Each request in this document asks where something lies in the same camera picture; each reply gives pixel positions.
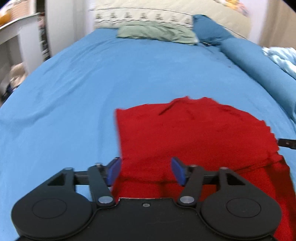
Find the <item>red knit sweater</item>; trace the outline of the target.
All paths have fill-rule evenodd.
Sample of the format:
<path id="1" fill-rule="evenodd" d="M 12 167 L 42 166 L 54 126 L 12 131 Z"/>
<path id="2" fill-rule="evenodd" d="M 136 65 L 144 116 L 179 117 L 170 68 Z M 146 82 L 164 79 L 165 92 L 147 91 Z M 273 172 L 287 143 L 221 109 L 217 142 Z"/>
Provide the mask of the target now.
<path id="1" fill-rule="evenodd" d="M 228 167 L 274 198 L 282 210 L 278 240 L 295 240 L 295 191 L 290 168 L 264 121 L 210 98 L 117 109 L 122 167 L 119 198 L 177 198 L 182 187 L 171 158 L 208 171 Z"/>

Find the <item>blue rolled duvet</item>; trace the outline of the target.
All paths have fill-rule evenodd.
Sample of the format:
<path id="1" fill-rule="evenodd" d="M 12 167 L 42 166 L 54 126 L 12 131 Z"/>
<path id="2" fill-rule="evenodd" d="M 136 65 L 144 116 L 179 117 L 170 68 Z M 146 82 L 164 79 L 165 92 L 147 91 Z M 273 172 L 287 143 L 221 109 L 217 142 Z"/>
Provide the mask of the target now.
<path id="1" fill-rule="evenodd" d="M 295 79 L 264 55 L 262 48 L 244 39 L 222 41 L 220 50 L 258 82 L 295 120 Z"/>

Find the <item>light blue blanket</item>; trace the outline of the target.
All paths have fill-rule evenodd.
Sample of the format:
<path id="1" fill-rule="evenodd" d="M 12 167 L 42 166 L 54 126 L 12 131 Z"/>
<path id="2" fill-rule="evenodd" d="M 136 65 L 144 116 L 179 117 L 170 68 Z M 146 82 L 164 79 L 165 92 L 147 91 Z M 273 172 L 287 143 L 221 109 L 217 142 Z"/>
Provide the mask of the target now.
<path id="1" fill-rule="evenodd" d="M 263 47 L 265 56 L 269 57 L 276 65 L 292 78 L 296 78 L 296 50 L 292 47 Z"/>

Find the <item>blue bed sheet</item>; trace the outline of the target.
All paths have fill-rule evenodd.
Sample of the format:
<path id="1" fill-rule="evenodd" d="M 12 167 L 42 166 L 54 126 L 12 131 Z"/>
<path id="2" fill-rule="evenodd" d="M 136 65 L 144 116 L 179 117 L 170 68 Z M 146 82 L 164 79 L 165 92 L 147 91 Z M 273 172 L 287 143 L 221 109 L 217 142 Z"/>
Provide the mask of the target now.
<path id="1" fill-rule="evenodd" d="M 119 155 L 114 111 L 183 96 L 246 111 L 295 138 L 281 106 L 218 47 L 120 39 L 98 29 L 38 67 L 1 107 L 1 240 L 13 205 L 63 168 Z"/>

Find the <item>beige curtain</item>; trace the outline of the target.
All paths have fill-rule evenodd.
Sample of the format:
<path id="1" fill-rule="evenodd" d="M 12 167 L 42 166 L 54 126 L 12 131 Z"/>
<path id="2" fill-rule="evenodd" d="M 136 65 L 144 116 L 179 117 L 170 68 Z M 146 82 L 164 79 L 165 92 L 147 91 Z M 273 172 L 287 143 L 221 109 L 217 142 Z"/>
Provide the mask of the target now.
<path id="1" fill-rule="evenodd" d="M 295 32 L 295 11 L 285 1 L 269 1 L 259 45 L 295 48 Z"/>

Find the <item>dark blue pillow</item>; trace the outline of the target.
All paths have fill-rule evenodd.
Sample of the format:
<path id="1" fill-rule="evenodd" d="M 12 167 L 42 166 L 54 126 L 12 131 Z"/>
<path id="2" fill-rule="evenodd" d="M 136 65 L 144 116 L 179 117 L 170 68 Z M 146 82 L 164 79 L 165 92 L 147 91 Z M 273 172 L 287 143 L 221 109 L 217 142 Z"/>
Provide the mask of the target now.
<path id="1" fill-rule="evenodd" d="M 224 40 L 235 38 L 222 25 L 206 15 L 193 15 L 193 32 L 201 43 L 212 46 L 221 45 Z"/>

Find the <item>beige bag on floor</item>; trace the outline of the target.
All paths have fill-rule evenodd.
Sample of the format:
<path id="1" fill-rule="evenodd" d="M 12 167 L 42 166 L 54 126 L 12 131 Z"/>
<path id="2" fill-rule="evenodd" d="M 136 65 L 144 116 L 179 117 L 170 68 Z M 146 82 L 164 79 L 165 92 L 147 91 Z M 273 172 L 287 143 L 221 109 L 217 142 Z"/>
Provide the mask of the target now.
<path id="1" fill-rule="evenodd" d="M 13 65 L 10 70 L 10 86 L 16 89 L 26 79 L 27 73 L 24 63 Z"/>

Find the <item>white desk shelf unit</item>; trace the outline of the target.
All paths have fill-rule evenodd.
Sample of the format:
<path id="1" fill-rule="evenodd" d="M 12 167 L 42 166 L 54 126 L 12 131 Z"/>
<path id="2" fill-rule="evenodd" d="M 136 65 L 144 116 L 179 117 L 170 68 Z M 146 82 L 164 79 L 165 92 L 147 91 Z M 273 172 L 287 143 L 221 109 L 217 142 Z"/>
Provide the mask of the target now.
<path id="1" fill-rule="evenodd" d="M 38 16 L 18 18 L 1 27 L 1 67 L 23 63 L 31 74 L 44 62 Z"/>

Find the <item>green pillow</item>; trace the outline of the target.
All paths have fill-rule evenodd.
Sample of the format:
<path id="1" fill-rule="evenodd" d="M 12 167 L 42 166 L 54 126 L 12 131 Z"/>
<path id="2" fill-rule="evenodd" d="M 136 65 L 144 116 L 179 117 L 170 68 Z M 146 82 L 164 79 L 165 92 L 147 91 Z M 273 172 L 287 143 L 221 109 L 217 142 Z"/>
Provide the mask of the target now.
<path id="1" fill-rule="evenodd" d="M 199 43 L 196 34 L 189 28 L 157 22 L 130 22 L 118 28 L 118 38 L 149 39 L 187 45 Z"/>

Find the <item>white wardrobe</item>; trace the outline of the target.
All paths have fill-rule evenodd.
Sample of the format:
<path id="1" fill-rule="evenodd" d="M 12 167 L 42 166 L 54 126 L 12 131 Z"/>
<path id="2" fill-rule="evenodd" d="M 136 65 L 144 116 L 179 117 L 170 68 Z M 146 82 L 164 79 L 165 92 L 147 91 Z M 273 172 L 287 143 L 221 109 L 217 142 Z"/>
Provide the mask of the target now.
<path id="1" fill-rule="evenodd" d="M 52 57 L 94 30 L 95 7 L 96 1 L 45 1 L 46 33 Z"/>

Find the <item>cream quilted headboard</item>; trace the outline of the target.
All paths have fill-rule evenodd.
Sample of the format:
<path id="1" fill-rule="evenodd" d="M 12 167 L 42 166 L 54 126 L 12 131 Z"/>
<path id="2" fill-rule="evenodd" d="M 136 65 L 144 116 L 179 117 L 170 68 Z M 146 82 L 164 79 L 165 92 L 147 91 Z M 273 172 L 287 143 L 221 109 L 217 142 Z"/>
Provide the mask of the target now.
<path id="1" fill-rule="evenodd" d="M 94 28 L 119 28 L 127 22 L 157 22 L 193 27 L 194 15 L 206 15 L 235 37 L 248 39 L 248 17 L 217 1 L 97 1 Z"/>

